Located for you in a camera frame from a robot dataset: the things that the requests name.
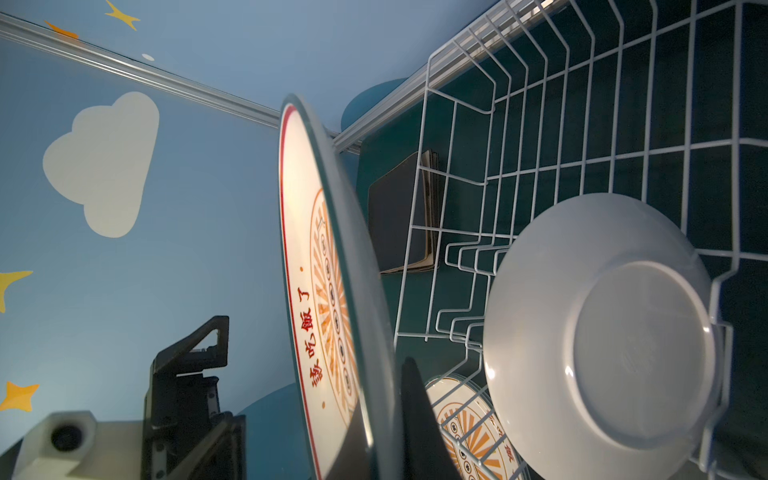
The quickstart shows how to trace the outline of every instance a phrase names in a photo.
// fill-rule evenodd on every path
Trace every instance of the red line on plate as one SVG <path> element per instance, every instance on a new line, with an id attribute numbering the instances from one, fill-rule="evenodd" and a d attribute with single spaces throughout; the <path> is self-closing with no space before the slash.
<path id="1" fill-rule="evenodd" d="M 306 394 L 304 392 L 304 375 L 301 372 L 301 362 L 299 361 L 299 340 L 296 338 L 296 324 L 293 321 L 293 298 L 291 297 L 291 289 L 290 289 L 290 275 L 288 270 L 288 246 L 286 245 L 286 215 L 285 215 L 285 207 L 283 202 L 283 150 L 285 148 L 285 140 L 286 140 L 286 124 L 288 123 L 288 119 L 290 118 L 291 114 L 296 112 L 296 107 L 293 105 L 289 105 L 288 108 L 286 108 L 285 112 L 283 112 L 283 124 L 280 126 L 280 222 L 283 226 L 283 252 L 285 253 L 283 255 L 283 258 L 285 259 L 285 267 L 286 267 L 286 281 L 288 283 L 288 304 L 290 307 L 290 326 L 291 331 L 293 332 L 293 345 L 296 346 L 296 363 L 299 364 L 299 380 L 301 381 L 301 399 L 304 403 L 304 415 L 306 417 L 306 427 L 310 431 L 310 443 L 312 444 L 312 457 L 315 459 L 315 473 L 317 474 L 318 480 L 323 480 L 323 476 L 320 474 L 320 465 L 317 461 L 317 452 L 315 449 L 315 437 L 312 434 L 312 422 L 310 421 L 310 410 L 307 407 L 306 404 Z"/>

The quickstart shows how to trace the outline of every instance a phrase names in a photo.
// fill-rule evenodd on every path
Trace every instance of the metal wire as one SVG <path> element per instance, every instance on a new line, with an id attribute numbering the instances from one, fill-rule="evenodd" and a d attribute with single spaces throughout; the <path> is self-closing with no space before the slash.
<path id="1" fill-rule="evenodd" d="M 498 264 L 503 258 L 504 253 L 507 251 L 511 243 L 516 238 L 515 219 L 518 216 L 518 207 L 519 207 L 519 200 L 520 200 L 519 197 L 521 194 L 520 179 L 524 175 L 533 174 L 534 180 L 533 180 L 533 191 L 531 195 L 531 213 L 530 213 L 530 220 L 533 220 L 536 214 L 537 189 L 539 187 L 540 174 L 542 172 L 546 172 L 550 170 L 554 170 L 555 172 L 553 204 L 556 204 L 558 202 L 558 191 L 560 186 L 559 184 L 561 181 L 561 171 L 563 169 L 568 167 L 579 168 L 580 175 L 579 175 L 578 193 L 581 195 L 581 194 L 584 194 L 584 183 L 586 178 L 587 166 L 592 164 L 608 163 L 609 173 L 608 173 L 607 190 L 609 192 L 612 192 L 614 190 L 614 179 L 616 176 L 617 162 L 622 162 L 629 159 L 641 158 L 642 159 L 641 200 L 643 202 L 647 202 L 650 156 L 658 155 L 658 154 L 668 154 L 672 152 L 681 152 L 683 157 L 683 169 L 682 169 L 683 171 L 682 171 L 682 184 L 680 185 L 680 191 L 681 191 L 680 229 L 683 233 L 687 234 L 688 227 L 689 227 L 688 223 L 689 223 L 689 204 L 690 204 L 691 153 L 693 151 L 702 150 L 702 149 L 709 149 L 709 148 L 715 148 L 715 147 L 730 147 L 730 205 L 731 205 L 730 250 L 697 249 L 697 252 L 703 256 L 730 257 L 731 259 L 729 270 L 719 275 L 718 277 L 716 277 L 712 282 L 711 291 L 710 291 L 710 303 L 708 306 L 708 313 L 709 313 L 710 321 L 712 323 L 713 328 L 718 328 L 723 330 L 723 338 L 724 338 L 723 382 L 720 390 L 719 405 L 717 406 L 716 411 L 709 418 L 709 420 L 707 421 L 707 424 L 705 425 L 698 456 L 696 458 L 692 458 L 692 461 L 696 462 L 700 470 L 702 472 L 706 472 L 710 476 L 710 478 L 715 478 L 715 475 L 719 475 L 724 478 L 742 478 L 741 476 L 732 475 L 720 469 L 720 467 L 717 465 L 717 462 L 711 458 L 711 446 L 712 446 L 714 429 L 717 426 L 717 423 L 722 418 L 725 411 L 727 410 L 728 405 L 730 403 L 730 374 L 731 374 L 731 362 L 732 362 L 732 355 L 733 355 L 733 327 L 729 323 L 726 323 L 721 319 L 720 297 L 721 297 L 722 285 L 724 282 L 726 282 L 729 278 L 731 278 L 738 272 L 741 259 L 768 262 L 768 254 L 742 252 L 741 242 L 740 242 L 741 241 L 741 225 L 740 225 L 740 222 L 741 222 L 741 217 L 740 217 L 741 215 L 741 212 L 740 212 L 740 155 L 741 155 L 740 150 L 741 150 L 741 146 L 750 145 L 754 147 L 768 148 L 767 139 L 740 136 L 741 62 L 742 62 L 742 42 L 743 42 L 742 23 L 743 23 L 743 3 L 745 3 L 745 0 L 729 0 L 728 2 L 724 2 L 720 5 L 709 8 L 702 12 L 698 11 L 697 0 L 690 0 L 690 14 L 686 18 L 678 22 L 674 22 L 671 25 L 667 25 L 663 28 L 658 28 L 659 10 L 658 10 L 656 0 L 647 0 L 652 13 L 652 18 L 650 23 L 650 32 L 630 41 L 625 41 L 624 18 L 622 17 L 619 8 L 616 6 L 614 0 L 607 0 L 618 25 L 618 38 L 616 39 L 617 44 L 615 44 L 617 46 L 615 48 L 609 48 L 608 50 L 603 51 L 599 55 L 596 55 L 595 53 L 596 35 L 594 33 L 592 26 L 590 25 L 588 20 L 585 18 L 576 0 L 568 0 L 569 6 L 573 8 L 573 11 L 578 17 L 579 22 L 583 26 L 584 31 L 586 32 L 586 34 L 590 39 L 589 58 L 575 65 L 571 65 L 571 46 L 568 44 L 562 32 L 560 32 L 556 24 L 553 22 L 553 19 L 547 7 L 543 6 L 543 4 L 539 2 L 539 0 L 534 0 L 535 4 L 537 5 L 537 8 L 534 8 L 532 11 L 527 13 L 524 18 L 521 18 L 521 16 L 515 10 L 515 6 L 510 4 L 508 0 L 502 0 L 502 1 L 504 2 L 504 5 L 506 5 L 506 8 L 509 10 L 509 13 L 513 17 L 513 19 L 517 22 L 516 24 L 511 26 L 508 25 L 506 29 L 504 29 L 500 25 L 496 25 L 491 16 L 486 15 L 485 19 L 488 21 L 488 23 L 490 23 L 492 30 L 496 34 L 496 38 L 493 38 L 491 41 L 488 41 L 488 40 L 485 40 L 487 37 L 482 37 L 485 41 L 481 41 L 481 38 L 472 30 L 472 27 L 470 25 L 470 27 L 467 27 L 465 30 L 461 31 L 458 35 L 456 35 L 452 41 L 446 42 L 446 44 L 443 45 L 440 49 L 433 52 L 427 61 L 424 98 L 422 103 L 421 129 L 419 132 L 418 158 L 419 159 L 421 158 L 422 152 L 424 151 L 425 122 L 427 118 L 426 114 L 427 114 L 427 108 L 428 108 L 428 98 L 430 94 L 436 94 L 444 98 L 445 100 L 451 101 L 453 103 L 448 158 L 447 158 L 447 165 L 446 165 L 445 171 L 441 171 L 436 167 L 426 168 L 421 165 L 419 165 L 415 170 L 412 209 L 411 209 L 411 217 L 409 221 L 408 243 L 406 246 L 405 261 L 403 264 L 403 274 L 402 274 L 402 280 L 400 284 L 399 303 L 398 303 L 397 317 L 396 317 L 395 338 L 394 338 L 395 347 L 397 347 L 398 338 L 400 337 L 422 338 L 424 339 L 425 342 L 432 340 L 432 341 L 441 341 L 441 342 L 448 341 L 452 343 L 463 344 L 465 348 L 464 359 L 459 364 L 452 367 L 448 372 L 446 372 L 440 378 L 443 379 L 446 376 L 457 371 L 459 368 L 466 366 L 471 358 L 469 355 L 470 351 L 478 354 L 478 368 L 464 382 L 461 382 L 459 386 L 466 384 L 466 382 L 469 381 L 471 378 L 482 374 L 482 369 L 483 369 L 482 342 L 479 342 L 477 340 L 470 340 L 470 332 L 472 331 L 473 328 L 482 328 L 482 325 L 483 325 L 482 320 L 485 317 L 485 302 L 488 299 L 488 293 L 491 288 L 492 279 L 496 275 L 496 272 L 498 270 Z M 766 0 L 753 0 L 751 2 L 746 2 L 746 3 L 756 3 L 759 5 L 768 4 Z M 692 130 L 693 130 L 692 110 L 693 110 L 693 102 L 694 102 L 694 59 L 696 55 L 697 23 L 702 18 L 706 18 L 710 15 L 714 15 L 718 12 L 722 12 L 729 8 L 733 8 L 733 11 L 734 11 L 733 78 L 732 78 L 733 108 L 731 109 L 732 118 L 731 118 L 730 138 L 699 141 L 694 143 L 692 141 Z M 534 18 L 536 15 L 543 16 L 543 19 L 545 20 L 546 24 L 551 29 L 551 31 L 554 32 L 554 35 L 557 37 L 557 39 L 562 45 L 562 48 L 564 49 L 564 53 L 565 53 L 564 67 L 560 71 L 557 71 L 554 73 L 549 71 L 550 57 L 548 56 L 547 52 L 539 44 L 539 42 L 536 40 L 536 38 L 530 31 L 529 25 L 531 24 L 531 19 Z M 686 81 L 685 81 L 684 142 L 682 144 L 673 145 L 669 147 L 651 148 L 650 147 L 651 146 L 650 129 L 653 124 L 651 107 L 654 101 L 654 75 L 655 75 L 655 67 L 657 63 L 657 52 L 656 52 L 657 39 L 660 35 L 663 35 L 665 33 L 668 33 L 670 31 L 673 31 L 678 28 L 683 28 L 683 27 L 688 27 L 687 67 L 686 67 Z M 521 38 L 528 39 L 528 41 L 530 42 L 530 45 L 532 45 L 536 50 L 536 52 L 540 55 L 541 57 L 540 60 L 543 63 L 543 75 L 540 79 L 536 81 L 530 81 L 530 72 L 531 72 L 530 64 L 525 60 L 524 56 L 521 55 L 521 53 L 513 46 L 512 42 L 503 35 L 502 32 L 504 31 L 521 31 L 522 34 L 524 35 L 524 37 L 521 37 Z M 460 39 L 460 38 L 464 38 L 464 39 L 474 38 L 474 40 L 481 45 L 481 48 L 470 53 L 462 47 L 462 44 L 459 41 L 457 41 L 457 39 Z M 642 44 L 646 41 L 648 42 L 648 47 L 649 47 L 649 59 L 648 59 L 648 73 L 647 73 L 647 89 L 646 89 L 646 97 L 645 97 L 643 148 L 642 150 L 639 150 L 639 151 L 618 153 L 617 152 L 617 135 L 618 135 L 618 122 L 619 122 L 619 108 L 620 108 L 620 101 L 621 101 L 620 93 L 621 93 L 621 85 L 622 85 L 621 83 L 622 82 L 622 63 L 624 60 L 623 53 L 628 48 L 631 48 L 635 45 Z M 519 62 L 519 68 L 521 68 L 525 73 L 523 86 L 514 91 L 512 90 L 513 76 L 510 72 L 511 68 L 508 65 L 505 66 L 505 64 L 498 59 L 498 56 L 497 56 L 498 52 L 494 53 L 489 48 L 486 47 L 486 45 L 502 45 L 502 44 L 504 45 L 503 49 L 511 52 L 514 55 L 514 58 Z M 482 73 L 483 76 L 489 80 L 489 83 L 492 85 L 492 87 L 489 89 L 489 92 L 488 92 L 489 102 L 491 105 L 490 108 L 480 108 L 477 105 L 473 105 L 470 102 L 463 101 L 459 98 L 456 98 L 453 95 L 450 95 L 445 93 L 444 91 L 441 91 L 439 88 L 434 88 L 432 86 L 432 84 L 430 83 L 430 78 L 432 74 L 431 72 L 432 60 L 435 57 L 439 57 L 440 55 L 445 54 L 447 49 L 451 49 L 453 51 L 458 49 L 474 65 L 474 68 L 476 68 L 477 71 Z M 506 81 L 507 81 L 507 85 L 505 86 L 506 88 L 503 85 L 497 85 L 497 81 L 494 79 L 494 77 L 491 76 L 486 71 L 485 67 L 482 64 L 478 63 L 475 56 L 477 52 L 480 50 L 483 50 L 483 53 L 485 54 L 485 56 L 487 56 L 490 59 L 490 61 L 492 61 L 493 64 L 495 64 L 500 69 L 504 77 L 506 77 Z M 603 58 L 609 58 L 613 55 L 616 56 L 616 72 L 615 72 L 615 80 L 614 80 L 614 86 L 613 86 L 614 91 L 613 91 L 613 111 L 612 111 L 612 123 L 611 123 L 611 151 L 608 156 L 589 158 L 588 157 L 588 141 L 590 137 L 589 131 L 590 131 L 591 102 L 592 102 L 592 93 L 593 93 L 592 87 L 593 87 L 593 80 L 594 80 L 594 75 L 593 75 L 594 64 L 596 61 L 599 61 Z M 581 152 L 579 152 L 580 154 L 578 154 L 576 152 L 572 152 L 572 151 L 568 151 L 567 149 L 564 149 L 563 132 L 564 132 L 564 126 L 566 125 L 565 112 L 566 112 L 566 103 L 568 101 L 568 75 L 581 68 L 587 68 L 588 75 L 587 75 L 587 84 L 585 87 L 586 105 L 584 107 L 582 145 L 581 145 Z M 563 77 L 563 87 L 562 87 L 562 93 L 561 93 L 561 107 L 559 112 L 560 119 L 559 119 L 559 125 L 558 125 L 557 160 L 552 165 L 541 165 L 541 146 L 542 146 L 542 134 L 543 134 L 543 123 L 544 123 L 544 115 L 545 115 L 545 98 L 547 93 L 547 85 L 549 81 L 552 81 L 560 77 Z M 528 92 L 533 88 L 539 88 L 539 87 L 541 88 L 541 102 L 538 108 L 539 117 L 538 117 L 538 132 L 537 132 L 537 138 L 536 138 L 535 166 L 533 168 L 523 169 L 522 168 L 523 140 L 525 136 L 524 126 L 525 126 L 525 116 L 526 116 L 526 109 L 527 109 L 527 103 L 528 103 Z M 505 89 L 506 92 L 503 93 L 500 97 L 496 97 L 497 88 L 501 88 L 502 90 Z M 516 165 L 514 170 L 505 171 L 504 162 L 505 162 L 505 152 L 507 150 L 507 140 L 508 140 L 507 126 L 508 126 L 509 115 L 518 114 L 517 111 L 514 111 L 514 110 L 511 111 L 510 103 L 512 99 L 517 97 L 518 95 L 522 95 L 522 100 L 521 100 L 521 107 L 519 111 L 520 129 L 518 134 L 517 161 L 515 162 Z M 505 102 L 503 111 L 498 111 L 496 109 L 496 105 L 499 102 Z M 488 116 L 488 143 L 487 143 L 487 148 L 485 152 L 485 172 L 484 172 L 483 180 L 470 179 L 470 178 L 462 177 L 452 173 L 452 168 L 455 166 L 454 144 L 457 141 L 457 137 L 455 134 L 456 118 L 457 118 L 457 113 L 459 113 L 460 109 L 462 108 L 468 108 L 469 110 L 474 111 L 477 114 Z M 493 130 L 494 122 L 498 121 L 498 119 L 495 119 L 495 117 L 500 114 L 503 115 L 503 118 L 502 118 L 503 131 L 502 131 L 501 147 L 500 147 L 501 156 L 499 161 L 498 173 L 497 172 L 491 173 L 489 172 L 488 169 L 489 169 L 489 159 L 491 156 L 492 130 Z M 444 190 L 442 194 L 442 209 L 441 209 L 440 218 L 439 218 L 439 227 L 426 227 L 423 225 L 414 225 L 414 222 L 413 222 L 414 216 L 415 216 L 416 204 L 417 204 L 416 187 L 419 182 L 419 176 L 422 175 L 422 172 L 424 171 L 428 171 L 432 174 L 441 175 L 442 177 L 445 178 L 445 185 L 444 185 Z M 502 181 L 505 178 L 512 178 L 512 177 L 515 179 L 514 187 L 511 189 L 510 192 L 507 192 L 506 190 L 502 191 L 503 190 Z M 446 214 L 445 205 L 449 195 L 449 186 L 453 184 L 452 182 L 456 182 L 456 181 L 482 189 L 482 203 L 479 207 L 479 222 L 478 222 L 476 231 L 449 229 L 445 227 L 445 214 Z M 488 205 L 489 209 L 490 208 L 494 209 L 494 211 L 492 212 L 492 215 L 493 215 L 492 231 L 486 232 L 483 229 L 484 219 L 486 215 L 490 214 L 488 211 L 486 211 L 486 194 L 487 194 L 488 186 L 494 182 L 497 189 L 496 195 L 495 195 L 495 205 L 494 206 L 492 206 L 491 204 Z M 511 203 L 511 220 L 510 220 L 508 234 L 498 232 L 499 207 L 502 201 Z M 435 325 L 433 327 L 432 316 L 436 308 L 435 289 L 439 281 L 438 281 L 438 268 L 436 267 L 432 271 L 432 282 L 431 282 L 430 294 L 429 294 L 429 307 L 427 309 L 427 314 L 424 318 L 425 328 L 423 330 L 423 333 L 403 332 L 400 330 L 401 319 L 403 314 L 403 299 L 406 292 L 406 284 L 408 281 L 408 263 L 409 263 L 408 259 L 410 258 L 409 254 L 410 254 L 411 239 L 412 239 L 411 234 L 413 230 L 437 232 L 437 244 L 435 249 L 436 262 L 439 262 L 439 259 L 442 259 L 443 263 L 445 264 L 445 267 L 455 268 L 457 270 L 469 272 L 472 274 L 472 284 L 471 284 L 470 295 L 469 295 L 467 305 L 462 308 L 439 309 L 435 315 Z M 443 237 L 444 233 L 458 234 L 462 236 L 472 237 L 474 238 L 474 240 L 452 242 L 443 246 L 442 241 L 444 238 Z M 490 254 L 490 253 L 493 253 L 492 268 L 490 270 L 484 270 L 480 267 L 480 257 L 483 254 Z M 453 257 L 455 257 L 457 260 L 451 261 L 451 258 Z M 471 258 L 472 261 L 470 262 L 471 266 L 468 265 L 466 262 L 467 257 L 472 257 Z M 485 286 L 482 285 L 482 280 L 485 280 Z M 451 324 L 449 328 L 445 324 L 446 319 L 451 320 Z M 451 392 L 449 392 L 448 394 L 443 396 L 443 398 L 435 402 L 435 404 L 441 402 L 448 395 L 453 393 L 459 386 L 456 386 Z M 450 419 L 458 415 L 464 408 L 466 408 L 470 403 L 472 403 L 486 389 L 487 387 L 482 389 L 470 400 L 468 400 L 464 405 L 462 405 L 462 407 L 460 407 L 456 412 L 454 412 L 451 417 L 449 417 L 444 422 L 442 422 L 442 426 L 445 427 Z M 492 413 L 493 413 L 493 410 L 491 410 L 490 413 L 485 416 L 483 421 L 490 418 Z M 479 428 L 481 424 L 482 422 L 479 422 L 475 426 L 475 428 Z M 452 437 L 447 431 L 447 429 L 441 429 L 441 431 L 443 435 L 445 435 L 445 437 L 457 449 L 459 449 L 461 452 L 467 455 L 478 466 L 478 468 L 481 471 L 483 471 L 485 475 L 488 475 L 489 478 L 495 478 L 495 475 L 493 475 L 488 469 L 488 467 L 485 465 L 485 461 L 488 459 L 490 452 L 494 451 L 505 440 L 506 438 L 505 435 L 502 436 L 496 442 L 495 445 L 493 445 L 492 449 L 489 450 L 488 453 L 485 454 L 485 456 L 483 456 L 482 458 L 476 458 L 466 448 L 466 446 L 463 443 L 466 440 L 466 438 L 468 438 L 468 436 L 473 432 L 473 430 L 470 430 L 469 432 L 467 432 L 464 435 L 464 437 L 460 439 L 455 439 L 454 437 Z M 514 478 L 517 478 L 521 474 L 521 472 L 524 471 L 524 467 L 525 467 L 525 463 L 522 462 L 521 468 L 519 468 L 518 471 L 515 472 L 510 479 L 512 480 Z"/>

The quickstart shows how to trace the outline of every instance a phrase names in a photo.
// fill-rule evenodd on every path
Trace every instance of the orange sunburst pattern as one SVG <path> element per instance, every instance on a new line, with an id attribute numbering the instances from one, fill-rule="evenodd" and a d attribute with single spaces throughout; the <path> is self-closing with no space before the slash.
<path id="1" fill-rule="evenodd" d="M 326 361 L 326 372 L 333 387 L 336 405 L 344 423 L 349 424 L 357 406 L 358 372 L 349 309 L 339 268 L 339 253 L 329 225 L 323 195 L 315 199 L 312 213 L 312 284 L 315 311 L 320 325 L 319 344 Z"/>
<path id="2" fill-rule="evenodd" d="M 461 407 L 459 403 L 452 403 L 443 407 L 438 415 L 438 420 L 442 423 L 453 415 L 456 410 Z M 467 407 L 463 409 L 456 417 L 443 428 L 453 435 L 454 438 L 460 439 L 466 432 L 472 430 L 477 422 L 483 417 L 477 412 Z M 496 443 L 499 436 L 494 434 L 492 425 L 485 424 L 478 427 L 465 441 L 464 446 L 476 457 L 482 458 L 488 453 L 488 450 Z M 454 445 L 445 437 L 445 447 L 451 456 L 451 460 L 456 468 L 462 473 L 464 480 L 472 480 L 482 478 L 483 480 L 495 480 L 495 478 L 509 478 L 513 472 L 507 472 L 507 468 L 502 461 L 502 452 L 499 449 L 492 452 L 485 460 L 485 466 L 487 466 L 491 472 L 494 473 L 495 478 L 489 478 L 484 472 L 478 470 L 475 463 L 468 458 L 468 456 L 461 450 L 454 447 Z"/>

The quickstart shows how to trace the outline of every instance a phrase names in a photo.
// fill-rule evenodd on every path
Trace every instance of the wire rack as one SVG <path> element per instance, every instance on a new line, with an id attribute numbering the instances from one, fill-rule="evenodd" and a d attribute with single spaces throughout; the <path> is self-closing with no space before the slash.
<path id="1" fill-rule="evenodd" d="M 429 304 L 426 314 L 419 315 L 421 329 L 403 328 L 404 297 L 413 275 L 408 274 L 408 262 L 405 262 L 397 304 L 395 347 L 409 337 L 458 344 L 463 346 L 464 359 L 442 378 L 465 369 L 468 364 L 474 365 L 475 360 L 477 368 L 467 380 L 484 378 L 485 302 L 498 265 L 517 233 L 540 212 L 566 197 L 592 191 L 630 194 L 659 207 L 680 226 L 694 246 L 703 247 L 697 249 L 702 257 L 730 259 L 727 268 L 713 279 L 708 308 L 710 321 L 723 330 L 725 339 L 720 402 L 706 424 L 698 455 L 691 461 L 709 478 L 716 475 L 742 478 L 723 472 L 711 451 L 714 429 L 730 402 L 733 328 L 721 319 L 723 283 L 739 271 L 742 259 L 768 261 L 768 254 L 742 250 L 745 216 L 741 210 L 745 195 L 743 149 L 748 146 L 751 159 L 768 147 L 767 140 L 745 132 L 768 135 L 743 124 L 743 49 L 749 42 L 744 38 L 744 23 L 745 18 L 767 13 L 768 8 L 763 8 L 768 2 L 731 0 L 711 5 L 712 2 L 691 0 L 681 7 L 682 18 L 661 27 L 660 6 L 655 0 L 644 0 L 641 7 L 629 10 L 626 5 L 607 0 L 599 10 L 591 5 L 590 13 L 586 5 L 580 6 L 575 0 L 556 5 L 542 4 L 539 0 L 534 3 L 535 7 L 521 18 L 519 5 L 500 2 L 515 20 L 511 27 L 505 25 L 506 31 L 520 31 L 517 38 L 508 38 L 503 28 L 486 15 L 485 20 L 495 36 L 488 39 L 485 32 L 479 35 L 470 25 L 427 61 L 420 108 L 419 158 L 426 148 L 432 147 L 425 145 L 425 133 L 428 137 L 436 128 L 442 128 L 442 134 L 449 135 L 448 151 L 442 167 L 420 165 L 414 185 L 423 171 L 439 176 L 443 182 L 442 207 L 439 227 L 415 225 L 417 189 L 414 187 L 405 258 L 409 258 L 412 232 L 431 230 L 437 233 L 436 257 L 441 260 L 439 268 L 429 274 L 432 277 Z M 745 17 L 745 8 L 750 8 L 750 17 Z M 561 20 L 561 15 L 568 20 Z M 718 25 L 721 31 L 707 34 L 712 25 Z M 720 40 L 712 40 L 713 35 Z M 462 39 L 467 38 L 474 38 L 474 48 L 468 50 L 466 42 L 462 44 Z M 673 43 L 677 42 L 676 47 L 667 45 L 670 38 Z M 500 45 L 499 42 L 503 43 L 501 49 L 494 46 Z M 667 46 L 660 48 L 662 42 Z M 702 66 L 707 65 L 706 57 L 712 54 L 708 45 L 720 45 L 715 48 L 720 67 L 713 73 L 720 79 L 719 91 L 711 91 L 707 68 Z M 471 70 L 455 81 L 436 86 L 430 81 L 432 65 L 457 50 L 471 62 Z M 671 73 L 670 65 L 676 73 Z M 459 81 L 464 81 L 463 88 L 453 88 Z M 669 90 L 675 88 L 677 94 L 673 96 L 677 100 L 670 102 Z M 697 105 L 700 97 L 707 95 L 720 102 L 716 108 L 720 113 L 714 115 L 720 119 L 718 127 L 700 127 L 707 123 L 704 116 L 708 110 Z M 438 115 L 443 116 L 440 125 L 429 120 L 435 115 L 428 115 L 428 110 L 438 108 L 438 103 L 441 109 Z M 451 116 L 449 132 L 448 115 Z M 475 128 L 472 134 L 462 133 L 457 124 L 467 124 L 462 119 L 468 116 L 473 117 L 475 126 L 482 128 Z M 659 133 L 657 125 L 669 123 L 670 116 L 679 121 L 671 128 L 674 134 L 665 136 Z M 712 137 L 718 132 L 719 137 Z M 470 143 L 474 142 L 475 154 L 457 155 L 461 142 L 468 138 Z M 717 162 L 710 157 L 717 157 Z M 674 163 L 675 171 L 681 170 L 680 174 L 668 175 L 665 172 L 669 170 L 658 170 L 660 162 Z M 692 189 L 697 188 L 694 181 L 699 175 L 699 166 L 707 162 L 721 166 L 718 171 L 722 177 L 723 198 L 717 211 L 709 212 L 707 217 L 718 226 L 713 227 L 715 230 L 727 232 L 719 242 L 721 248 L 712 248 L 701 235 L 691 231 L 692 226 L 701 223 L 701 208 L 690 205 Z M 470 190 L 474 192 L 471 208 L 475 211 L 476 227 L 460 229 L 447 225 L 446 217 L 450 214 L 446 216 L 446 208 L 451 210 L 452 205 L 465 202 L 462 192 Z M 662 190 L 674 192 L 673 199 L 658 200 Z M 459 308 L 439 308 L 441 302 L 435 299 L 435 291 L 440 289 L 441 282 L 449 281 L 445 275 L 450 269 L 471 276 L 468 303 Z M 486 393 L 487 388 L 483 387 L 462 408 Z M 473 430 L 455 439 L 443 429 L 445 437 L 472 459 L 479 471 L 488 478 L 497 478 L 485 464 L 488 455 L 477 458 L 467 448 L 466 440 L 472 433 Z M 523 461 L 510 479 L 517 478 L 524 470 Z"/>

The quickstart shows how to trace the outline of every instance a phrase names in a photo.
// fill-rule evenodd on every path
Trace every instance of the yellow star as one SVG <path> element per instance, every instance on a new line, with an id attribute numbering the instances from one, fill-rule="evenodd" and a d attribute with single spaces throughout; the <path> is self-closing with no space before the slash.
<path id="1" fill-rule="evenodd" d="M 37 392 L 40 385 L 16 386 L 8 382 L 6 386 L 7 394 L 5 400 L 0 403 L 0 412 L 8 409 L 19 409 L 25 412 L 32 411 L 32 396 Z"/>
<path id="2" fill-rule="evenodd" d="M 118 8 L 117 8 L 117 7 L 115 7 L 114 5 L 112 5 L 112 2 L 110 2 L 109 0 L 107 0 L 107 3 L 109 4 L 109 6 L 111 6 L 111 7 L 112 7 L 112 13 L 105 13 L 104 15 L 109 15 L 109 16 L 111 16 L 111 17 L 119 18 L 120 20 L 122 20 L 123 22 L 125 22 L 125 23 L 126 23 L 126 25 L 128 25 L 129 27 L 131 27 L 131 28 L 133 28 L 134 30 L 136 30 L 136 27 L 134 27 L 134 24 L 133 24 L 133 22 L 141 22 L 141 20 L 139 20 L 139 19 L 138 19 L 138 18 L 136 18 L 136 17 L 131 17 L 130 15 L 126 15 L 126 14 L 124 14 L 123 12 L 121 12 L 120 10 L 118 10 Z"/>
<path id="3" fill-rule="evenodd" d="M 32 272 L 0 273 L 0 313 L 5 313 L 5 289 L 8 285 L 30 275 Z"/>

